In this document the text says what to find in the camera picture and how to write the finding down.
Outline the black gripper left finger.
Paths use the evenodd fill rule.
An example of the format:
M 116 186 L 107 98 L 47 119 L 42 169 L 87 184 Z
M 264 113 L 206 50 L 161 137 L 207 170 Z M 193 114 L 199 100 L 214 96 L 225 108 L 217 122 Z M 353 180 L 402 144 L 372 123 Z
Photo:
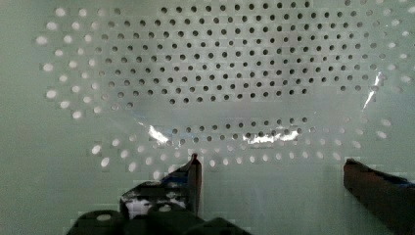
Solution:
M 176 205 L 198 213 L 202 188 L 202 164 L 198 154 L 159 181 L 145 181 L 120 196 L 119 210 L 127 219 L 146 215 L 161 205 Z

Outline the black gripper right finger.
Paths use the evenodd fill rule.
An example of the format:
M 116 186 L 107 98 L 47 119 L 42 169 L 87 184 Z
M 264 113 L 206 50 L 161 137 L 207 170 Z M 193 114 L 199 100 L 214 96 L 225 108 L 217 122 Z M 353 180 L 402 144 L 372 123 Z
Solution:
M 347 159 L 344 186 L 394 235 L 414 235 L 415 189 L 412 182 Z

